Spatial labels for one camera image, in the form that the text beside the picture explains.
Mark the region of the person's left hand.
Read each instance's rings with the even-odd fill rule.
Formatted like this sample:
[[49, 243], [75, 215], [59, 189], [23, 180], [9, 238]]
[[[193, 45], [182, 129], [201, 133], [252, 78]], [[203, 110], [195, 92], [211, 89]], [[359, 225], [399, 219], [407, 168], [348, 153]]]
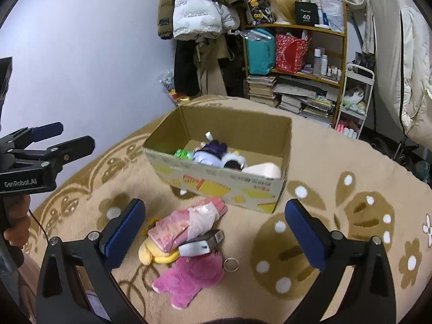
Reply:
[[1, 197], [1, 259], [3, 269], [10, 273], [23, 265], [21, 249], [29, 240], [30, 200], [28, 195]]

